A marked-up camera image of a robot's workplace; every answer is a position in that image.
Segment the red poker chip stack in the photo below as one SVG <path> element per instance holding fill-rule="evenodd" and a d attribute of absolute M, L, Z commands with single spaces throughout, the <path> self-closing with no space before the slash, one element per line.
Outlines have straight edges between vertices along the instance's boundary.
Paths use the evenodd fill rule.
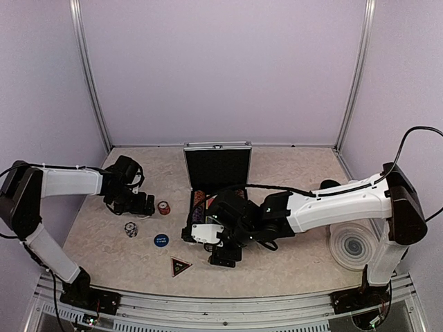
<path fill-rule="evenodd" d="M 168 215 L 171 212 L 170 205 L 167 201 L 160 201 L 157 204 L 157 209 L 161 215 Z"/>

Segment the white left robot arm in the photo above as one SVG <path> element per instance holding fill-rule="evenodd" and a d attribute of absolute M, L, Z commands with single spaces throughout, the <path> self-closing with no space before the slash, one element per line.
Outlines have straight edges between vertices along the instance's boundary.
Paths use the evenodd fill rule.
<path fill-rule="evenodd" d="M 96 302 L 97 293 L 81 281 L 88 274 L 46 229 L 44 201 L 97 196 L 117 216 L 152 216 L 155 212 L 154 196 L 141 190 L 143 168 L 129 156 L 119 156 L 104 169 L 17 160 L 1 172 L 1 180 L 1 220 L 12 232 L 8 238 L 20 241 L 39 264 L 71 286 L 69 295 L 84 308 Z"/>

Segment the aluminium poker chip case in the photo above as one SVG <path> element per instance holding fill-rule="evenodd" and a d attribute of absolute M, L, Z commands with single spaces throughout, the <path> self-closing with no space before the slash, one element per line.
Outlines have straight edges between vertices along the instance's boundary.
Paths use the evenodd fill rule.
<path fill-rule="evenodd" d="M 238 142 L 187 142 L 184 156 L 190 182 L 190 209 L 194 193 L 204 191 L 206 197 L 225 187 L 248 182 L 252 144 Z"/>

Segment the black triangular button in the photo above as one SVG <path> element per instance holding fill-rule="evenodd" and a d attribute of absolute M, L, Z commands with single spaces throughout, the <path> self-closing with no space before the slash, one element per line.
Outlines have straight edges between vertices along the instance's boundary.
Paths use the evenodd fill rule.
<path fill-rule="evenodd" d="M 185 270 L 189 269 L 192 264 L 176 257 L 171 257 L 172 276 L 176 277 Z"/>

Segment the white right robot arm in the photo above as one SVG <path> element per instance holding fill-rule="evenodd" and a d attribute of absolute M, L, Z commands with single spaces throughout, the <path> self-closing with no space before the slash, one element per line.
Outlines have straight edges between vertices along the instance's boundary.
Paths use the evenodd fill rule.
<path fill-rule="evenodd" d="M 326 225 L 386 220 L 375 253 L 364 266 L 363 285 L 354 292 L 354 301 L 362 307 L 380 297 L 408 247 L 428 232 L 417 192 L 395 163 L 384 164 L 380 174 L 362 181 L 313 192 L 276 187 L 260 205 L 236 194 L 242 188 L 233 185 L 200 200 L 212 201 L 203 214 L 213 222 L 193 223 L 189 216 L 183 240 L 240 252 L 250 241 L 269 245 Z"/>

